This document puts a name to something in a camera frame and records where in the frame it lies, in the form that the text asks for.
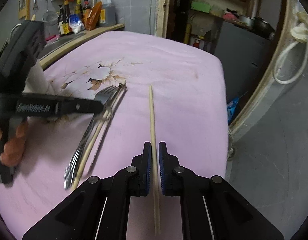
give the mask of fork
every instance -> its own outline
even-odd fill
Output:
[[[107,87],[101,90],[100,92],[98,92],[94,100],[100,101],[103,105],[105,105],[106,102],[109,101],[113,97],[117,89],[118,87],[113,87],[113,86]],[[70,160],[70,164],[65,168],[65,172],[64,172],[64,188],[65,189],[69,189],[75,179],[77,168],[78,168],[82,153],[84,151],[87,139],[89,138],[91,134],[91,131],[94,127],[94,123],[100,118],[102,118],[102,115],[100,114],[93,115],[80,143],[78,144],[78,147],[75,153],[73,154]]]

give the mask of wooden chopstick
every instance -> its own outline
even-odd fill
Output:
[[[156,154],[156,136],[155,136],[155,115],[152,85],[150,85],[150,122],[151,122],[151,145],[152,145],[152,178],[153,178],[153,196],[154,196],[154,227],[155,235],[161,233],[161,222],[159,213],[159,186],[158,186],[158,168]]]
[[[87,148],[86,148],[86,150],[85,150],[85,152],[82,156],[82,160],[79,164],[75,180],[74,180],[73,185],[71,187],[72,190],[75,190],[77,188],[79,181],[82,177],[82,174],[83,174],[86,162],[88,160],[88,157],[90,156],[92,148],[95,144],[95,141],[96,141],[100,131],[102,130],[104,123],[107,125],[110,116],[113,114],[112,112],[115,111],[116,105],[118,104],[119,99],[124,92],[125,92],[124,89],[123,90],[118,89],[118,91],[115,93],[114,98],[111,100],[111,104],[110,104],[111,111],[106,109],[104,114],[103,114],[103,118],[100,120],[99,124],[97,125],[96,131],[93,134],[92,139],[89,142],[89,144],[88,144],[88,146],[87,146]]]

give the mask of white cord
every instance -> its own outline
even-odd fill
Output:
[[[306,51],[303,59],[303,64],[298,70],[297,74],[290,78],[289,80],[280,80],[278,79],[278,74],[279,71],[281,70],[282,66],[284,65],[284,62],[287,58],[288,53],[298,44],[298,41],[294,41],[293,43],[289,44],[286,49],[283,50],[283,52],[279,55],[276,64],[274,66],[273,70],[273,77],[276,80],[277,83],[282,84],[282,85],[287,85],[291,84],[292,82],[296,81],[300,75],[304,72],[306,66],[307,66],[307,61],[308,61],[308,37],[307,37],[307,43],[306,43]]]

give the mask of gray floor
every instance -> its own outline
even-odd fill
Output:
[[[308,215],[308,71],[235,146],[230,184],[290,239]]]

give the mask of plastic jug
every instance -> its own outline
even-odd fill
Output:
[[[100,14],[100,27],[108,27],[116,24],[115,5],[111,0],[101,0],[102,10]]]

